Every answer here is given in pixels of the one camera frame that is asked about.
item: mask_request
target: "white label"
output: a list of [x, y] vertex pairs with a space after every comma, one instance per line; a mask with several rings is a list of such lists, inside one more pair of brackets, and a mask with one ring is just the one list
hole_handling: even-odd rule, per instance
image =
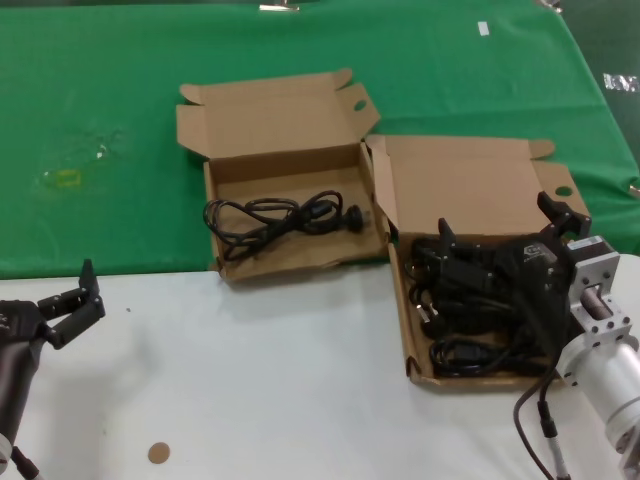
[[596, 243], [600, 243], [602, 241], [602, 237], [596, 235], [595, 237], [584, 238], [582, 240], [578, 240], [577, 242], [571, 242], [567, 245], [569, 250], [578, 250], [582, 247], [588, 247], [589, 245], [595, 245]]
[[487, 22], [478, 22], [478, 31], [481, 37], [489, 35], [489, 24]]

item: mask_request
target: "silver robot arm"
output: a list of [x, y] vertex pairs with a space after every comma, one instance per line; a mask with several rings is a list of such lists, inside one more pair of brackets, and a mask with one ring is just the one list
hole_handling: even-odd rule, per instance
[[[640, 359], [632, 320], [611, 293], [620, 255], [601, 237], [569, 244], [576, 274], [569, 288], [573, 318], [584, 333], [562, 350], [557, 371], [578, 388], [605, 425], [611, 446], [622, 455], [626, 480], [640, 479]], [[586, 254], [580, 258], [581, 251]]]

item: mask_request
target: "white table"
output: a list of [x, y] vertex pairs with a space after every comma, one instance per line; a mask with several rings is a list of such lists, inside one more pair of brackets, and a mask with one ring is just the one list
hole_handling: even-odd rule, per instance
[[[615, 285], [638, 321], [625, 278], [637, 282], [640, 259], [624, 258]], [[0, 282], [0, 298], [74, 283]], [[47, 480], [542, 478], [511, 420], [521, 392], [405, 378], [388, 266], [238, 290], [213, 272], [100, 284], [107, 317], [64, 350], [45, 347], [18, 435]], [[573, 478], [618, 478], [579, 392], [550, 399]], [[550, 464], [534, 402], [523, 422]], [[153, 465], [160, 441], [171, 457]]]

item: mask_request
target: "bundle of cables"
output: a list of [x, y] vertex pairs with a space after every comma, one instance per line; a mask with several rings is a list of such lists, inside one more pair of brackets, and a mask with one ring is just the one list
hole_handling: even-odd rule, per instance
[[[224, 208], [239, 210], [262, 225], [240, 233], [225, 231], [220, 227], [220, 213]], [[265, 213], [281, 216], [275, 218]], [[360, 233], [365, 223], [357, 205], [343, 212], [342, 195], [334, 190], [320, 192], [302, 205], [287, 198], [259, 198], [245, 205], [229, 200], [213, 200], [205, 205], [202, 216], [211, 232], [227, 246], [223, 253], [226, 261], [253, 257], [292, 231], [325, 235], [346, 228]]]
[[[509, 292], [499, 286], [478, 292], [441, 275], [438, 243], [428, 238], [416, 239], [405, 263], [411, 279], [409, 300], [421, 316], [424, 334], [433, 339], [429, 358], [434, 373], [442, 377], [488, 376], [508, 371], [520, 376], [537, 377], [546, 365], [533, 333], [524, 324], [510, 302]], [[491, 253], [473, 259], [487, 267]], [[493, 332], [504, 338], [502, 345], [472, 337]]]

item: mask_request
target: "open cardboard box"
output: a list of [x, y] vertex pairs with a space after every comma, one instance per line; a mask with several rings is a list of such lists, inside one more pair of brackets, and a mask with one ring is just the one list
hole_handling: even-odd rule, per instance
[[[407, 376], [414, 383], [457, 386], [506, 386], [530, 379], [513, 375], [438, 378], [429, 360], [432, 340], [420, 329], [420, 317], [408, 300], [404, 274], [411, 243], [438, 236], [445, 218], [462, 241], [495, 243], [539, 232], [549, 222], [536, 199], [546, 191], [588, 215], [569, 170], [544, 161], [553, 154], [547, 140], [370, 135], [376, 200], [397, 228], [389, 257]], [[483, 337], [483, 341], [495, 341]]]
[[[256, 257], [228, 262], [212, 235], [217, 269], [227, 280], [319, 269], [386, 255], [386, 222], [373, 203], [373, 174], [362, 138], [379, 114], [351, 70], [218, 85], [182, 85], [192, 105], [178, 105], [178, 142], [204, 155], [207, 200], [245, 204], [289, 198], [299, 204], [325, 190], [358, 205], [364, 230], [311, 236], [291, 232]], [[259, 224], [226, 208], [221, 227], [245, 232]]]

